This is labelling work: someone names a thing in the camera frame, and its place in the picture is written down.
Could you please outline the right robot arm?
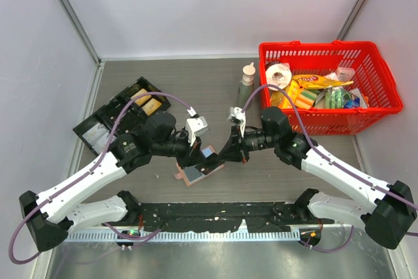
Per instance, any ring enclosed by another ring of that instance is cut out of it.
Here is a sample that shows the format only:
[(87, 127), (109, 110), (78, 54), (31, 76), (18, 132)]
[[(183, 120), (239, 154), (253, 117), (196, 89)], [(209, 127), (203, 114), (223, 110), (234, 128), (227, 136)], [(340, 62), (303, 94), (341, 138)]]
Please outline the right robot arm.
[(246, 115), (232, 107), (229, 140), (219, 157), (223, 161), (249, 161), (250, 152), (272, 149), (284, 164), (312, 174), (336, 187), (348, 198), (331, 197), (307, 189), (296, 201), (295, 216), (302, 223), (329, 219), (362, 229), (377, 244), (395, 249), (417, 219), (410, 187), (397, 180), (390, 184), (368, 176), (338, 159), (309, 136), (293, 131), (277, 107), (261, 113), (262, 127), (246, 125)]

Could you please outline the black card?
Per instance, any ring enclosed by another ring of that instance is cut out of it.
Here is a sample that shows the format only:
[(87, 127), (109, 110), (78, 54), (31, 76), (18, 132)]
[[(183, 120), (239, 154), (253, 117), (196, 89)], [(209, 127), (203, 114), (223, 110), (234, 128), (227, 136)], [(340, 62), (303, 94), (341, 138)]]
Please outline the black card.
[(203, 175), (210, 174), (211, 172), (215, 171), (218, 167), (219, 167), (219, 163), (217, 161), (209, 161), (209, 160), (206, 160), (195, 166), (195, 168), (199, 172), (203, 173)]

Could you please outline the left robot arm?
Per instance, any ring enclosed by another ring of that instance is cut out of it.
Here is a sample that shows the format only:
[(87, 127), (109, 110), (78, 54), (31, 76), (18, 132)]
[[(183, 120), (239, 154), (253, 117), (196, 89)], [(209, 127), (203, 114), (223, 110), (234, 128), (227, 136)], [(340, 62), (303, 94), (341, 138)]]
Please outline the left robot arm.
[(200, 139), (208, 130), (205, 118), (194, 115), (179, 131), (175, 126), (172, 114), (158, 112), (138, 129), (117, 136), (89, 165), (60, 184), (40, 193), (21, 194), (22, 216), (37, 250), (51, 250), (85, 227), (107, 222), (135, 224), (140, 215), (138, 201), (126, 191), (101, 202), (84, 201), (106, 185), (147, 165), (153, 156), (173, 157), (181, 167), (205, 166), (207, 157), (201, 150)]

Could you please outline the pink card holder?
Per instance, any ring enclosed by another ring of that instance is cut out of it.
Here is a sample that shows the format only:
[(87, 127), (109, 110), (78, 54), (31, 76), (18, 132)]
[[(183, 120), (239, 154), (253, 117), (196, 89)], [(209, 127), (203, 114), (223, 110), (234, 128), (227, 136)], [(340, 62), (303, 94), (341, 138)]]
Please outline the pink card holder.
[(191, 186), (203, 180), (212, 173), (222, 169), (223, 164), (218, 162), (212, 166), (192, 166), (186, 167), (184, 169), (181, 168), (179, 164), (176, 164), (176, 168), (178, 169), (178, 172), (174, 175), (175, 179), (183, 180), (186, 186)]

